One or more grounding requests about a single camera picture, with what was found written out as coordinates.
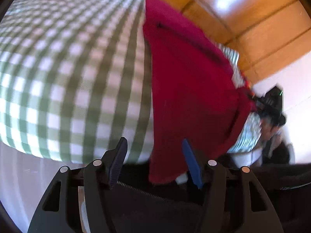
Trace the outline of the dark red knit garment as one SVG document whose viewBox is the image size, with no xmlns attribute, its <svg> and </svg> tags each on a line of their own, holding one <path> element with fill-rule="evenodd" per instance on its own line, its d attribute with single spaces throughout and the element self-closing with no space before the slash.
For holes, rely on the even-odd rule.
<svg viewBox="0 0 311 233">
<path fill-rule="evenodd" d="M 151 50 L 154 146 L 149 180 L 174 181 L 186 172 L 182 142 L 207 158 L 232 147 L 253 110 L 232 67 L 190 20 L 161 0 L 145 1 L 143 34 Z"/>
</svg>

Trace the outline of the multicolour checked fleece blanket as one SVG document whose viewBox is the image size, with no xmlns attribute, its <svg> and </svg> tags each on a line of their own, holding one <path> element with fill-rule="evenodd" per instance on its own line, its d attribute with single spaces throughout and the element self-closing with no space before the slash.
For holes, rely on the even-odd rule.
<svg viewBox="0 0 311 233">
<path fill-rule="evenodd" d="M 246 88 L 246 93 L 250 98 L 254 98 L 255 93 L 252 89 L 252 83 L 248 80 L 248 78 L 246 77 L 246 75 L 244 74 L 244 72 L 241 72 L 241 76 L 244 80 L 244 85 Z"/>
</svg>

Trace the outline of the black jacket with zipper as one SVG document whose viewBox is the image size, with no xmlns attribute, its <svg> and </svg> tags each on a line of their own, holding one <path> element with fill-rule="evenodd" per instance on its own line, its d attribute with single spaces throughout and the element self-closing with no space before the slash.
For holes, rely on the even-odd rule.
<svg viewBox="0 0 311 233">
<path fill-rule="evenodd" d="M 225 211 L 220 232 L 237 232 L 244 222 L 241 168 L 230 169 L 226 181 Z M 115 232 L 197 232 L 209 193 L 212 171 L 204 168 L 206 187 L 192 180 L 153 186 L 147 181 L 148 166 L 125 165 L 119 181 L 105 192 Z M 265 165 L 250 169 L 271 201 L 283 232 L 310 232 L 310 164 Z M 252 210 L 265 205 L 250 184 Z M 87 213 L 83 221 L 88 228 Z"/>
</svg>

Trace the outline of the wooden wardrobe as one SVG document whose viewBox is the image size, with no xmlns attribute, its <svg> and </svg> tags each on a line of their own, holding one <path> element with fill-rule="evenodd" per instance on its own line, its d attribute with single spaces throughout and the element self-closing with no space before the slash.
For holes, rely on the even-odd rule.
<svg viewBox="0 0 311 233">
<path fill-rule="evenodd" d="M 310 12 L 302 0 L 164 0 L 212 40 L 237 50 L 256 83 L 310 51 Z"/>
</svg>

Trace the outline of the green white checked bedsheet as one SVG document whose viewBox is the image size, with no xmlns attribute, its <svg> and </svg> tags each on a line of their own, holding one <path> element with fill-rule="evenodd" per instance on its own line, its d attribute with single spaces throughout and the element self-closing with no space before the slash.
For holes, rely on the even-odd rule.
<svg viewBox="0 0 311 233">
<path fill-rule="evenodd" d="M 146 0 L 14 0 L 1 20 L 1 142 L 88 163 L 128 140 L 152 154 Z"/>
</svg>

